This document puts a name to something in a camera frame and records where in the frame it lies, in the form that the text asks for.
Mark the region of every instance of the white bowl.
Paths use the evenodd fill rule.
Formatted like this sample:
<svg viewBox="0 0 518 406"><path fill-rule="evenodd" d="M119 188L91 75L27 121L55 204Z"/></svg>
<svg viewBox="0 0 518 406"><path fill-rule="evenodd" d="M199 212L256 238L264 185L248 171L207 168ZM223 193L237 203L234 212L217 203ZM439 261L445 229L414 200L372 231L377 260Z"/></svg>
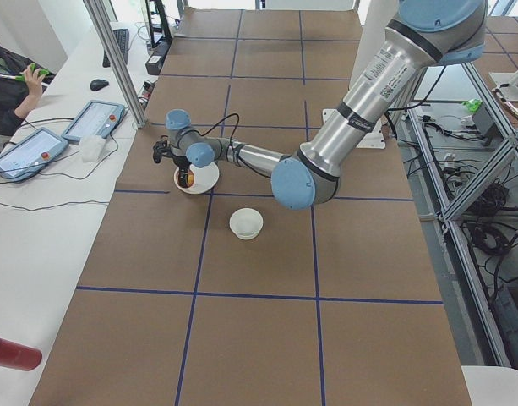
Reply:
<svg viewBox="0 0 518 406"><path fill-rule="evenodd" d="M239 239L254 239L263 224L260 213L247 207L234 211L229 221L229 227Z"/></svg>
<svg viewBox="0 0 518 406"><path fill-rule="evenodd" d="M182 192L189 193L190 195L199 195L207 192L213 188L217 183L217 180L219 180L219 168L215 162L212 162L207 167L195 167L194 165L191 165L189 170L193 172L194 175L194 182L190 187L183 188L177 184L178 168L174 171L174 184Z"/></svg>

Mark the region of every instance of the human hand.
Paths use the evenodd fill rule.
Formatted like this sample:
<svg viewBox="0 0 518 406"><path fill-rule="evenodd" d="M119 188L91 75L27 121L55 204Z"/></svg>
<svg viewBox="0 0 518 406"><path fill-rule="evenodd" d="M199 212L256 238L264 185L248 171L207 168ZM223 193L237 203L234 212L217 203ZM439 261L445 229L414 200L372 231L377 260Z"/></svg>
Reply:
<svg viewBox="0 0 518 406"><path fill-rule="evenodd" d="M22 72L22 75L24 76L24 82L28 86L29 96L32 96L36 99L41 99L42 80L45 79L45 75L39 74L41 68L32 70L33 67L35 67L33 63L29 64Z"/></svg>

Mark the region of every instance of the black sleeve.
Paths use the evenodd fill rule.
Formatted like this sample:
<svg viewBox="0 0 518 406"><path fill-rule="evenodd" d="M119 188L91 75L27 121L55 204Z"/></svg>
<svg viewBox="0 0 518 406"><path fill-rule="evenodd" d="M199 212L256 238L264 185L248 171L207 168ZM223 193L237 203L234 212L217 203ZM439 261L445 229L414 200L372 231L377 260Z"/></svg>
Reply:
<svg viewBox="0 0 518 406"><path fill-rule="evenodd" d="M12 136L24 120L14 114L14 109L0 110L0 135Z"/></svg>

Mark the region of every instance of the white table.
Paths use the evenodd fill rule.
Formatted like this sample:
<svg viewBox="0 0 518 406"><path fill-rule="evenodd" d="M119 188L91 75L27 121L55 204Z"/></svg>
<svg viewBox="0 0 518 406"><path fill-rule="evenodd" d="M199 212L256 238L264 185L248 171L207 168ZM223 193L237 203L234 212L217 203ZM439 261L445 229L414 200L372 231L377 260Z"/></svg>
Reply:
<svg viewBox="0 0 518 406"><path fill-rule="evenodd" d="M155 81L156 77L146 73L144 62L148 54L144 40L134 37L137 26L114 25L114 28L123 27L129 28L133 40L128 70L138 92L144 79ZM112 69L101 66L102 55L101 42L92 27L45 91L40 106L28 116L28 121L74 117L91 99L126 104ZM110 85L92 92L90 82L97 78L108 80ZM48 123L45 126L61 134L67 125ZM118 151L87 179L35 176L22 184L2 184L0 202L36 208L69 201L109 201L135 130L133 117L128 114L113 134L119 144ZM28 127L21 129L13 140L21 140L32 131ZM106 150L115 147L109 138ZM63 156L78 150L77 145L71 145ZM54 162L43 172L81 177L94 165L83 163L77 154ZM100 204L36 212L0 206L0 337L30 345L43 353L41 365L31 372L0 367L0 406L23 406L30 401L105 210L106 205Z"/></svg>

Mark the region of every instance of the green object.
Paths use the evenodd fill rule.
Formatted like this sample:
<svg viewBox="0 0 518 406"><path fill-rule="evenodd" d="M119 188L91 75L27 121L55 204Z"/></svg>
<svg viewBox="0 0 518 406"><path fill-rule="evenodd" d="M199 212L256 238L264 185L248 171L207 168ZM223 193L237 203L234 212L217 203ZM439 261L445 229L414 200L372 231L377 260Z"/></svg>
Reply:
<svg viewBox="0 0 518 406"><path fill-rule="evenodd" d="M469 112L475 113L475 112L477 112L478 108L482 104L482 100L471 99L471 100L464 101L462 104L465 107L467 107L467 110L469 110Z"/></svg>
<svg viewBox="0 0 518 406"><path fill-rule="evenodd" d="M34 63L31 64L31 72L35 72L35 64ZM47 69L41 69L39 71L39 76L41 76L42 74L44 74L46 76L46 75L50 74L50 72ZM22 74L19 74L15 79L18 82L24 82L25 81L24 76Z"/></svg>

